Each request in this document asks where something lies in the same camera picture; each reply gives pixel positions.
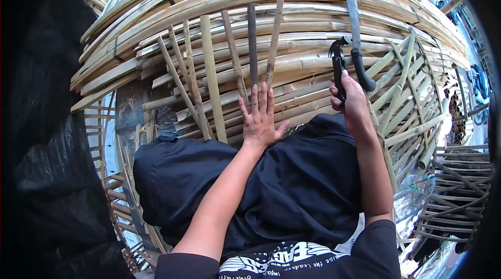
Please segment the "knife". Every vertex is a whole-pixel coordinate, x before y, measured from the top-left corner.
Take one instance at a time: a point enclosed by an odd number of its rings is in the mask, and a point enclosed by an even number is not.
[[[353,49],[351,50],[351,58],[355,71],[357,73],[358,82],[365,91],[373,91],[376,88],[376,82],[370,79],[365,74],[364,63],[362,61],[361,43],[360,43],[360,20],[358,18],[357,0],[346,0],[348,4],[348,14],[350,16],[351,38]]]

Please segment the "right hand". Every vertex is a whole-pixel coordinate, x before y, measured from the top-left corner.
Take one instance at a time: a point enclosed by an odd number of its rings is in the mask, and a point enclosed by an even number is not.
[[[352,135],[356,135],[366,128],[373,128],[372,121],[367,109],[367,101],[364,91],[358,82],[348,75],[346,70],[341,73],[341,82],[346,91],[346,101],[344,108],[340,108],[341,100],[337,97],[338,88],[335,85],[329,87],[332,108],[345,115],[346,127]]]

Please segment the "finger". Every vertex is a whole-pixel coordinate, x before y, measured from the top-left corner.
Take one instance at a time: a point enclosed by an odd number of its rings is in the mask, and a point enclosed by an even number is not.
[[[259,113],[259,109],[258,109],[258,85],[252,86],[251,93],[250,93],[250,99],[252,102],[251,114]]]
[[[360,84],[348,75],[348,71],[346,69],[344,69],[341,73],[341,82],[343,83],[343,87],[345,88],[347,95],[355,90],[362,89]]]
[[[331,104],[332,104],[332,109],[338,112],[341,112],[341,100],[338,99],[337,97],[331,95]]]
[[[268,104],[268,89],[266,88],[266,82],[261,83],[259,99],[259,113],[266,115],[266,105]]]
[[[289,127],[289,121],[285,121],[282,125],[280,125],[279,129],[275,131],[275,140],[279,140],[284,135],[285,130]]]
[[[337,88],[335,85],[331,85],[331,86],[329,87],[329,92],[330,92],[332,95],[336,96],[336,95],[338,94],[338,88]]]
[[[240,109],[242,111],[242,116],[243,116],[244,121],[248,121],[249,120],[249,113],[247,112],[246,104],[240,95],[238,96],[238,104],[240,105]]]
[[[273,117],[274,112],[275,112],[275,99],[273,96],[273,88],[270,88],[268,90],[268,108],[266,109],[266,114],[269,117]]]

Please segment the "left hand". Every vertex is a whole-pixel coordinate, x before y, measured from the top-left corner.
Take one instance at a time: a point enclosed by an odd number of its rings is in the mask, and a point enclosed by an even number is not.
[[[284,131],[289,126],[289,121],[285,121],[278,130],[275,131],[273,123],[273,108],[275,100],[273,98],[273,89],[268,90],[266,83],[261,83],[260,100],[258,102],[258,86],[254,85],[251,90],[250,114],[243,102],[238,97],[238,104],[243,114],[243,143],[255,146],[264,151],[265,148],[278,141],[284,135]]]

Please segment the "black t-shirt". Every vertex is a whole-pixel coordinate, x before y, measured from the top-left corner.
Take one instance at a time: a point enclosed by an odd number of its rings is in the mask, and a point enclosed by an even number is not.
[[[395,224],[377,220],[356,239],[351,255],[312,242],[261,245],[228,258],[220,266],[210,257],[161,255],[156,279],[400,278]]]

